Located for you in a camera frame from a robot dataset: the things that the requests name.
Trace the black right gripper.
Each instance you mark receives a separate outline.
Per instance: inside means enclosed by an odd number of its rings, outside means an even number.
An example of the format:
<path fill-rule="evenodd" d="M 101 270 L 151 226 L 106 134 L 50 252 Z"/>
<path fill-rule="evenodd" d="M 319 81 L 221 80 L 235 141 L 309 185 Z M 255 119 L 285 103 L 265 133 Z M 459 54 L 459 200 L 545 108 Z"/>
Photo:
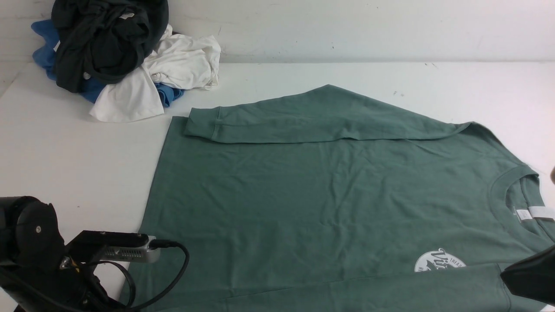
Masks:
<path fill-rule="evenodd" d="M 555 247 L 549 247 L 503 269 L 501 279 L 514 296 L 553 306 L 555 303 Z"/>

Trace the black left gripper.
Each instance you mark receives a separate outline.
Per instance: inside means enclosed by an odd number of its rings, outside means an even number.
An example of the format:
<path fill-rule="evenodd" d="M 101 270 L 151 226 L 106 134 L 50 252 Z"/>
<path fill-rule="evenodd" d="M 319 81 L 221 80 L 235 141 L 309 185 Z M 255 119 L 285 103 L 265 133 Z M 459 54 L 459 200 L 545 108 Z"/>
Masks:
<path fill-rule="evenodd" d="M 113 312 L 126 304 L 111 298 L 95 269 L 106 261 L 80 263 L 44 272 L 38 268 L 2 265 L 1 289 L 17 306 L 14 312 L 61 312 L 67 306 L 81 312 Z"/>

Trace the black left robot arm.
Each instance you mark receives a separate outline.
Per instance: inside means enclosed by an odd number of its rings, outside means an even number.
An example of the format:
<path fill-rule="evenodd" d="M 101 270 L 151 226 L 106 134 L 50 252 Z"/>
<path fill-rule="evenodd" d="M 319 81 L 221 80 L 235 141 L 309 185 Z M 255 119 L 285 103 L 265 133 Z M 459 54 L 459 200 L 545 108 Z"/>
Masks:
<path fill-rule="evenodd" d="M 1 289 L 16 301 L 17 312 L 124 310 L 94 273 L 105 249 L 81 236 L 64 243 L 52 204 L 1 199 Z"/>

